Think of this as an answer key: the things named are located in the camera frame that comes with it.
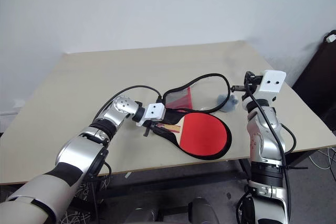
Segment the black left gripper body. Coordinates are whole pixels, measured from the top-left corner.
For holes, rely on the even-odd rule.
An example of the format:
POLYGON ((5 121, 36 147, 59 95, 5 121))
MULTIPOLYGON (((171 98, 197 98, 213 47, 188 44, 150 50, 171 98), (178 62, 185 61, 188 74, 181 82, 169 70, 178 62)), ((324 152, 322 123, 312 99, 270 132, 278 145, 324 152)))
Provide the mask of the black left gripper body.
POLYGON ((158 128, 158 125, 160 124, 160 121, 152 121, 152 120, 146 120, 144 123, 143 123, 143 126, 145 128, 148 128, 150 130, 152 129, 155 129, 155 128, 158 128))

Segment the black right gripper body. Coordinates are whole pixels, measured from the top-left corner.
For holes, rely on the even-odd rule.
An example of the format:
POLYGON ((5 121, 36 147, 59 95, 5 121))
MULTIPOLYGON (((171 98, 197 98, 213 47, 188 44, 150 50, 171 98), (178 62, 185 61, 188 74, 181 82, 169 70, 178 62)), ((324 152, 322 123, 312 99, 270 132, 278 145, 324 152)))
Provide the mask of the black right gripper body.
POLYGON ((250 84, 244 84, 244 87, 246 88, 246 90, 250 90, 251 93, 254 93, 257 89, 257 86, 261 84, 261 81, 263 79, 263 75, 255 75, 254 74, 254 78, 251 81, 250 84))

